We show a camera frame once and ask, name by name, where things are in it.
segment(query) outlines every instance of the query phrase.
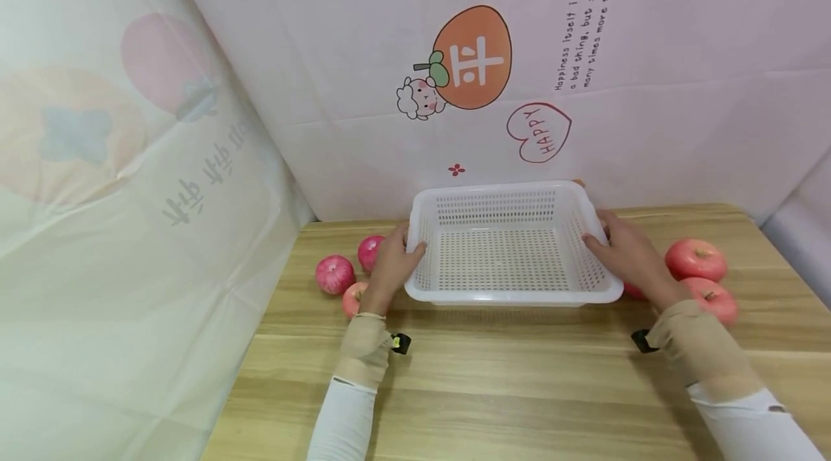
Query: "orange fruit illustration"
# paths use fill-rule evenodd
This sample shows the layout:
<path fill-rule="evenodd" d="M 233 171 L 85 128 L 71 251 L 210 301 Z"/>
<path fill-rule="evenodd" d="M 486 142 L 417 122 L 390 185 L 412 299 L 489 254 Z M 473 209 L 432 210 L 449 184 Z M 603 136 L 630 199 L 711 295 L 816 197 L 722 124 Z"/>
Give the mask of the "orange fruit illustration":
<path fill-rule="evenodd" d="M 456 14 L 439 31 L 433 52 L 441 51 L 447 85 L 438 89 L 450 105 L 477 110 L 496 100 L 511 74 L 508 25 L 490 6 Z"/>

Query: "small red flower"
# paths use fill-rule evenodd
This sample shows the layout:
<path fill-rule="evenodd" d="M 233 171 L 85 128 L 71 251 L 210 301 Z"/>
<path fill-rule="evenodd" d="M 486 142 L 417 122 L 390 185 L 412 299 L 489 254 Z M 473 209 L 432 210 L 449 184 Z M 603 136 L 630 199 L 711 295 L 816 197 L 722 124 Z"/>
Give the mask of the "small red flower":
<path fill-rule="evenodd" d="M 459 173 L 460 173 L 460 172 L 464 172 L 464 171 L 465 171 L 465 170 L 462 168 L 462 166 L 461 166 L 461 165 L 459 165 L 459 164 L 456 164 L 456 165 L 454 165 L 453 167 L 448 167 L 448 168 L 447 168 L 447 170 L 449 170 L 450 172 L 453 172 L 453 175 L 454 175 L 454 176 L 459 176 Z"/>

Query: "pink balloon illustration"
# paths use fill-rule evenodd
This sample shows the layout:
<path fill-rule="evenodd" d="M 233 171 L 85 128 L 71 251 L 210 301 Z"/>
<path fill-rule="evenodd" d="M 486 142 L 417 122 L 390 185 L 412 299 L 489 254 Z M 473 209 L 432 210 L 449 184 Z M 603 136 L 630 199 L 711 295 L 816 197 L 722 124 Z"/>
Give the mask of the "pink balloon illustration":
<path fill-rule="evenodd" d="M 168 14 L 134 20 L 121 38 L 121 62 L 144 98 L 181 122 L 216 115 L 216 73 L 193 28 Z"/>

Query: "cartoon cat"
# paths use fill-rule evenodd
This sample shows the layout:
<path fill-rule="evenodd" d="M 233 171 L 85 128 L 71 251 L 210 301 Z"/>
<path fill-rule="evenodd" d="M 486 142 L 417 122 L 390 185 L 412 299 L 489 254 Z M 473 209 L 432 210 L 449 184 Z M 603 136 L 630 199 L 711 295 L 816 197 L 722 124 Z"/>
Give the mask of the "cartoon cat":
<path fill-rule="evenodd" d="M 424 79 L 404 79 L 404 86 L 398 94 L 398 110 L 410 120 L 427 120 L 433 113 L 441 113 L 447 101 L 436 91 L 436 82 L 432 77 Z"/>

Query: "heart drawing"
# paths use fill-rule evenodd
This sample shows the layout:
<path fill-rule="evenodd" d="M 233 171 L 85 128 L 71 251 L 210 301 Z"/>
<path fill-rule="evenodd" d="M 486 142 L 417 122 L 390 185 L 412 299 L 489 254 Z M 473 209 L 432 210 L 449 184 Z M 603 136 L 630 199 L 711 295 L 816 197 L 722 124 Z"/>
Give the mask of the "heart drawing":
<path fill-rule="evenodd" d="M 511 113 L 508 134 L 519 145 L 519 158 L 529 164 L 544 164 L 565 145 L 571 119 L 546 102 L 531 102 Z"/>

